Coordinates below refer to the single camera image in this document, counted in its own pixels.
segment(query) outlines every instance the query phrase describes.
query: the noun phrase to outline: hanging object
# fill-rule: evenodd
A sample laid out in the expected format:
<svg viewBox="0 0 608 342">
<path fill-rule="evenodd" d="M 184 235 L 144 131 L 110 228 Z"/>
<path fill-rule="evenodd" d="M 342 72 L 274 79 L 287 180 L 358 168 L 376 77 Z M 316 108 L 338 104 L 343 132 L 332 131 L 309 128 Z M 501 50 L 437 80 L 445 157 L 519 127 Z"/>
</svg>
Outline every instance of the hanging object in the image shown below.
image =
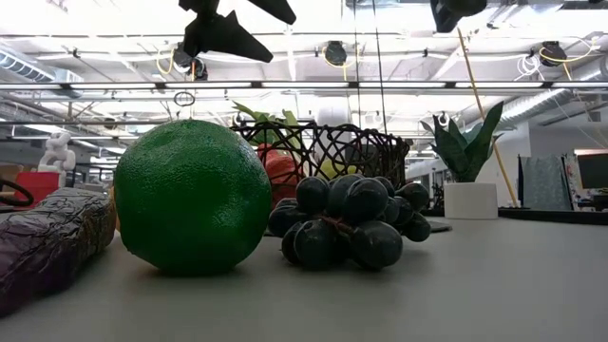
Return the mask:
<svg viewBox="0 0 608 342">
<path fill-rule="evenodd" d="M 430 0 L 430 10 L 433 13 L 437 33 L 452 32 L 463 18 L 462 15 L 449 10 L 441 0 Z"/>
<path fill-rule="evenodd" d="M 568 55 L 560 47 L 560 42 L 552 41 L 552 42 L 542 42 L 541 53 L 541 63 L 546 67 L 559 67 L 562 62 L 568 59 Z"/>
<path fill-rule="evenodd" d="M 487 0 L 441 0 L 452 13 L 472 16 L 487 7 Z"/>
<path fill-rule="evenodd" d="M 292 24 L 295 14 L 287 0 L 250 0 L 275 18 Z M 232 11 L 224 17 L 217 14 L 219 0 L 180 0 L 180 7 L 192 10 L 197 18 L 186 27 L 183 51 L 191 58 L 201 52 L 217 51 L 269 63 L 273 54 L 238 23 Z"/>
</svg>

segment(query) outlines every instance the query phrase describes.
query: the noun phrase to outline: computer monitor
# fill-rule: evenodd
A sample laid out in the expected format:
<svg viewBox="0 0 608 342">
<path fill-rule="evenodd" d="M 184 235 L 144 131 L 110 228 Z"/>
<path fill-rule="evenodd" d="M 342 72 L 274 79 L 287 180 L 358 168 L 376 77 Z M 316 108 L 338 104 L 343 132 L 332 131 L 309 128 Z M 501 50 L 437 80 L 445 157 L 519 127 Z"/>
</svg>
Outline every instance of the computer monitor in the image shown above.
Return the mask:
<svg viewBox="0 0 608 342">
<path fill-rule="evenodd" d="M 608 153 L 579 155 L 583 189 L 608 188 Z"/>
</svg>

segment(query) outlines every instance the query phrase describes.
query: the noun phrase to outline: ceiling duct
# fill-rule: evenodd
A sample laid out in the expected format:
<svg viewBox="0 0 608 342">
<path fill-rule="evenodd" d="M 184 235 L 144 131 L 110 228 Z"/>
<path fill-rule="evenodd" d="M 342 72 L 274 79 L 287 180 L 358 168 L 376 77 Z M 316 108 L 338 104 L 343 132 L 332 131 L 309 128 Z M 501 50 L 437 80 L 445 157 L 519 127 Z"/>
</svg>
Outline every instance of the ceiling duct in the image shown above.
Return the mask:
<svg viewBox="0 0 608 342">
<path fill-rule="evenodd" d="M 608 81 L 608 58 L 598 58 L 574 72 L 574 81 Z M 575 97 L 573 89 L 547 90 L 530 97 L 521 97 L 504 105 L 503 117 L 498 128 L 514 126 L 542 114 L 558 105 L 565 105 Z"/>
<path fill-rule="evenodd" d="M 83 81 L 82 77 L 70 70 L 41 65 L 36 61 L 32 61 L 25 54 L 3 45 L 0 45 L 0 68 L 35 83 L 75 83 Z M 53 92 L 71 98 L 78 98 L 83 95 L 82 91 L 74 90 L 57 90 Z"/>
<path fill-rule="evenodd" d="M 53 82 L 55 73 L 49 67 L 35 65 L 22 53 L 0 46 L 0 67 L 33 82 Z"/>
</svg>

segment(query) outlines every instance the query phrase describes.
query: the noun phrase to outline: bamboo stick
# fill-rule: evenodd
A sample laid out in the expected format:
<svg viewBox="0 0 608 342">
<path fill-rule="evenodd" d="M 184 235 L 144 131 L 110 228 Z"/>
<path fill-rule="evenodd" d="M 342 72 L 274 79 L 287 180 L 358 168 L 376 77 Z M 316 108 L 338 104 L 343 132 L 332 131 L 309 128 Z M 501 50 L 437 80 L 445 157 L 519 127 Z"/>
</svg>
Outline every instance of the bamboo stick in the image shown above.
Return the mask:
<svg viewBox="0 0 608 342">
<path fill-rule="evenodd" d="M 468 78 L 471 81 L 471 86 L 473 87 L 473 93 L 475 94 L 475 100 L 477 101 L 477 107 L 479 108 L 479 113 L 482 117 L 482 120 L 485 121 L 485 112 L 484 107 L 482 106 L 482 101 L 479 99 L 479 93 L 477 92 L 477 86 L 475 85 L 475 78 L 473 77 L 473 70 L 471 68 L 471 63 L 468 61 L 468 53 L 466 52 L 465 47 L 465 38 L 463 38 L 463 33 L 458 30 L 458 38 L 460 39 L 460 47 L 463 50 L 463 54 L 465 56 L 466 70 L 468 71 Z M 494 142 L 492 144 L 492 148 L 494 149 L 494 155 L 496 156 L 496 161 L 498 161 L 498 166 L 501 168 L 501 173 L 503 174 L 504 183 L 506 184 L 507 189 L 509 190 L 509 195 L 511 196 L 511 201 L 513 202 L 514 207 L 518 207 L 517 198 L 515 197 L 515 192 L 513 191 L 513 186 L 511 185 L 511 181 L 506 176 L 506 171 L 504 170 L 503 159 L 501 158 L 501 153 L 498 149 L 498 145 Z"/>
</svg>

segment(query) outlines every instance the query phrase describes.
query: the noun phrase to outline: ceiling light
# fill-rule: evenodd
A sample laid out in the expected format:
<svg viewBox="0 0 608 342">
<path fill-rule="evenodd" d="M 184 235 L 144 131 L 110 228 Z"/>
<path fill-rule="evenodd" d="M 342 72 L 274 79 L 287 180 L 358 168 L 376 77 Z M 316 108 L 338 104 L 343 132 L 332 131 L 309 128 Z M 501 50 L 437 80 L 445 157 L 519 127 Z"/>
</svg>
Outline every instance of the ceiling light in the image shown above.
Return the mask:
<svg viewBox="0 0 608 342">
<path fill-rule="evenodd" d="M 250 82 L 174 82 L 165 84 L 171 89 L 209 89 L 209 88 L 245 88 L 251 87 Z"/>
<path fill-rule="evenodd" d="M 608 87 L 608 82 L 555 82 L 553 87 L 567 87 L 567 88 L 602 88 Z"/>
<path fill-rule="evenodd" d="M 424 161 L 424 160 L 434 160 L 435 157 L 406 157 L 406 161 Z"/>
<path fill-rule="evenodd" d="M 418 136 L 418 135 L 396 135 L 401 139 L 412 139 L 412 140 L 435 140 L 433 136 Z"/>
<path fill-rule="evenodd" d="M 3 84 L 0 90 L 57 90 L 60 85 L 55 84 Z"/>
<path fill-rule="evenodd" d="M 46 140 L 50 137 L 45 137 L 45 136 L 14 136 L 14 137 L 9 137 L 10 139 L 15 139 L 15 140 Z"/>
<path fill-rule="evenodd" d="M 102 90 L 113 90 L 113 89 L 154 89 L 156 87 L 153 83 L 100 83 L 100 84 L 72 84 L 73 89 L 86 90 L 86 89 L 102 89 Z"/>
<path fill-rule="evenodd" d="M 481 82 L 475 83 L 478 88 L 534 88 L 542 86 L 542 82 Z M 471 82 L 459 82 L 456 87 L 473 87 Z"/>
<path fill-rule="evenodd" d="M 437 88 L 446 86 L 445 82 L 360 82 L 359 87 L 384 88 Z"/>
<path fill-rule="evenodd" d="M 334 88 L 348 87 L 348 82 L 264 82 L 265 88 Z"/>
</svg>

